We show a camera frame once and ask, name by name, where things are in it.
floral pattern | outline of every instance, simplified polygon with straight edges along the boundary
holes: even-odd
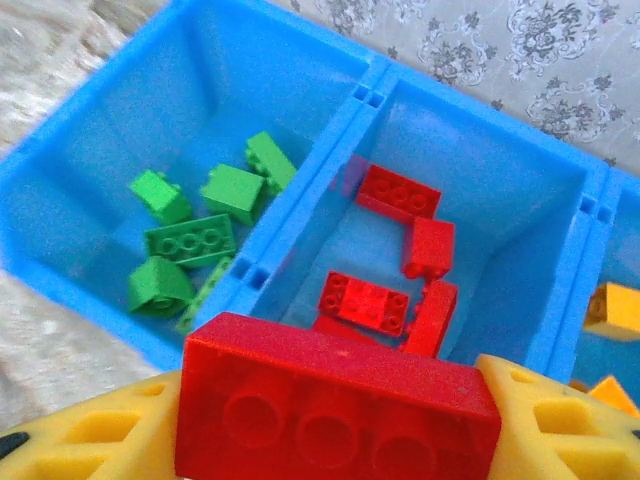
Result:
[[[609,101],[611,85],[611,75],[587,79],[577,86],[553,77],[527,107],[527,115],[545,133],[570,142],[591,143],[626,113]]]
[[[451,27],[432,18],[418,49],[427,72],[448,85],[478,85],[497,54],[495,46],[481,40],[479,25],[478,12],[462,15]]]
[[[373,31],[378,0],[317,0],[320,12],[343,35],[368,34]]]
[[[640,176],[638,2],[274,1]]]
[[[529,71],[542,76],[544,69],[558,61],[582,56],[598,38],[601,26],[612,20],[618,6],[608,0],[590,0],[587,11],[569,3],[558,8],[552,2],[514,0],[507,27],[513,33],[511,75],[522,79]]]

black object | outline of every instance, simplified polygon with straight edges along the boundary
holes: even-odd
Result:
[[[27,432],[15,432],[0,437],[0,460],[27,443],[29,438],[31,437]]]

floor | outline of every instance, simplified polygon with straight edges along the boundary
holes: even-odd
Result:
[[[165,0],[0,0],[0,157]],[[0,431],[156,374],[0,271]]]

green lego brick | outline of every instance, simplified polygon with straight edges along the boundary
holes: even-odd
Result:
[[[249,226],[258,220],[267,200],[263,177],[224,164],[209,172],[209,182],[200,193],[211,213],[228,213]]]
[[[193,320],[196,318],[198,310],[202,307],[202,304],[207,299],[211,291],[215,288],[216,284],[220,281],[225,272],[229,269],[233,257],[223,257],[213,269],[207,281],[204,282],[202,288],[198,291],[195,298],[191,301],[185,312],[178,319],[176,323],[176,332],[182,335],[189,335],[193,330]]]
[[[247,140],[245,156],[249,166],[259,175],[266,177],[271,195],[278,195],[293,180],[296,167],[278,148],[267,132],[262,132]]]
[[[145,232],[147,252],[159,255],[184,268],[214,264],[221,257],[235,255],[229,215],[191,220]]]
[[[129,188],[142,200],[149,213],[162,225],[191,219],[193,210],[178,185],[167,182],[163,173],[146,170]]]
[[[175,263],[151,257],[129,275],[129,311],[172,317],[187,307],[195,290]]]

blue storage tray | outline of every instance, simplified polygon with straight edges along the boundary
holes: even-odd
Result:
[[[607,166],[434,80],[394,65],[241,288],[238,313],[309,327],[329,270],[420,298],[400,272],[404,229],[354,203],[372,163],[442,191],[456,224],[458,306],[441,357],[547,368]]]
[[[640,289],[640,180],[617,169],[607,179],[563,322],[556,364],[550,366],[562,381],[573,376],[589,385],[613,374],[640,404],[640,343],[582,331],[590,296],[605,282]]]
[[[181,365],[174,320],[127,314],[127,277],[146,259],[155,226],[127,185],[144,169],[198,193],[219,162],[248,168],[246,140],[267,130],[298,174],[249,234],[232,275],[259,288],[253,268],[388,61],[337,34],[252,0],[170,4],[0,163],[4,268],[85,315],[163,369]],[[207,269],[194,273],[196,284]],[[211,318],[235,284],[216,289]]]

